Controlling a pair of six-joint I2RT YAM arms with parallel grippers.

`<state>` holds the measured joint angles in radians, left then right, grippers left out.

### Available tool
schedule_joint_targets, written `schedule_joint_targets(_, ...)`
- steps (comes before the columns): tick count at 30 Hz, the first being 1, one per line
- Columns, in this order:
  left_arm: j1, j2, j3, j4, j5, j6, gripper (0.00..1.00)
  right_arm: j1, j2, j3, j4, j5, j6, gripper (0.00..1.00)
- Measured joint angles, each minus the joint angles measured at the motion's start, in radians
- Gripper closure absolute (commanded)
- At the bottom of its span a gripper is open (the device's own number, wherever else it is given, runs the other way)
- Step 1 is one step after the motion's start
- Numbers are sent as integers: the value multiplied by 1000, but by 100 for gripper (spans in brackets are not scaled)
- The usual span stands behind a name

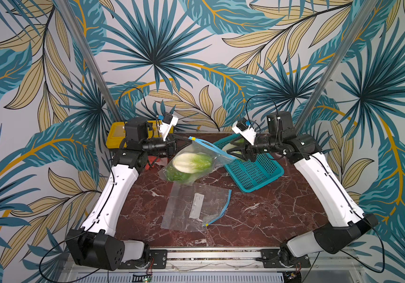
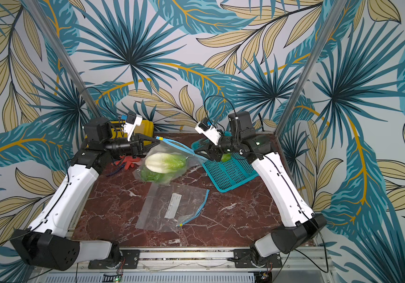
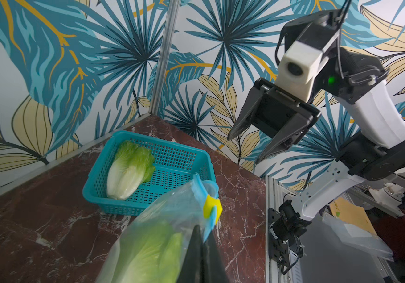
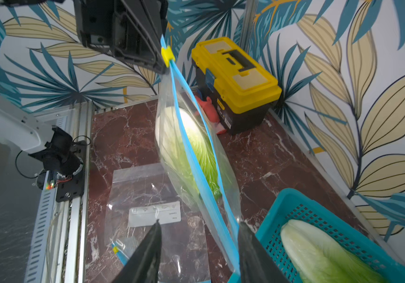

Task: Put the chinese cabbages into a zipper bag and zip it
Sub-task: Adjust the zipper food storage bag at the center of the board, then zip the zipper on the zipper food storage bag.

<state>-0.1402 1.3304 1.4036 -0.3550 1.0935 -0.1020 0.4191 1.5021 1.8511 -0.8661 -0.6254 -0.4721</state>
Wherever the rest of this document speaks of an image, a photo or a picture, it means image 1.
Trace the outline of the clear zipper bag blue seal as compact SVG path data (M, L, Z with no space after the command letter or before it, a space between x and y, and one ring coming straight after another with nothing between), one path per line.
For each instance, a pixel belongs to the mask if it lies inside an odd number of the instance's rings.
M162 180L191 185L236 159L206 140L196 137L189 137L188 140L190 144L159 171Z

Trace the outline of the chinese cabbage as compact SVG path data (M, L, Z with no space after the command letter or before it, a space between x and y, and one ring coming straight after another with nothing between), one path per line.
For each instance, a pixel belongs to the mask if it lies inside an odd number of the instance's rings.
M222 149L224 151L228 151L230 149L233 149L238 146L242 146L244 144L245 144L245 140L243 138L234 139L234 140L229 141Z
M165 177L169 182L189 184L192 181L192 174L181 172L173 166L167 167Z
M172 165L184 173L206 172L213 166L213 158L204 153L185 152L175 156Z

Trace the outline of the chinese cabbage back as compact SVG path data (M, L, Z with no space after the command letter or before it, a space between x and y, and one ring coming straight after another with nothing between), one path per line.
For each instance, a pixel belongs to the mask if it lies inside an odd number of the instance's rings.
M245 140L243 138L234 139L234 140L229 141L222 149L224 151L228 151L230 149L233 149L238 146L242 146L244 144L245 144Z

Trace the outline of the chinese cabbage front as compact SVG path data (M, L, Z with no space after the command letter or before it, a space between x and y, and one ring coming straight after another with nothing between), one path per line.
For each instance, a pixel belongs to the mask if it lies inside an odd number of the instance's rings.
M204 153L185 152L175 156L172 165L184 173L206 172L213 166L213 158Z

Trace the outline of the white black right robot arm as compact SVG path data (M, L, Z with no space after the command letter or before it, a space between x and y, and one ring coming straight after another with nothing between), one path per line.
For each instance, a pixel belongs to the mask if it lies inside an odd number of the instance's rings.
M258 134L247 119L234 122L232 130L240 134L244 142L228 153L250 161L262 153L285 157L306 179L328 218L328 224L283 243L283 259L290 261L321 251L336 254L374 230L378 225L377 218L366 214L346 192L315 138L297 133L291 113L268 115L267 124L268 133Z

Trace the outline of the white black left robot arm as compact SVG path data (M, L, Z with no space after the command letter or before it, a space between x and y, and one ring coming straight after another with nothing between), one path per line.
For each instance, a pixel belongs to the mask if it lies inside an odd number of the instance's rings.
M149 261L147 245L142 241L116 239L118 219L127 196L140 173L152 166L149 157L170 158L190 142L172 134L178 123L172 114L160 116L158 136L146 118L115 123L109 132L107 147L114 150L113 165L106 186L93 210L80 228L69 230L65 242L76 265L115 271L122 264Z

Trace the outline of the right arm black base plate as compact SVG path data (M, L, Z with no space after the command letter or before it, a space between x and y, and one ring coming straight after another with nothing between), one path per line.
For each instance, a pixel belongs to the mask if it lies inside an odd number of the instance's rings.
M308 255L294 257L286 249L262 249L260 256L255 259L262 262L264 268L309 268L311 266Z

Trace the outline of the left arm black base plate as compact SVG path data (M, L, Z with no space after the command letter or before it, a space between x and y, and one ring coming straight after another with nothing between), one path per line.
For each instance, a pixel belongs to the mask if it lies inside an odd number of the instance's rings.
M167 250L147 250L140 259L122 262L120 270L145 270L152 267L153 270L164 270L167 264Z

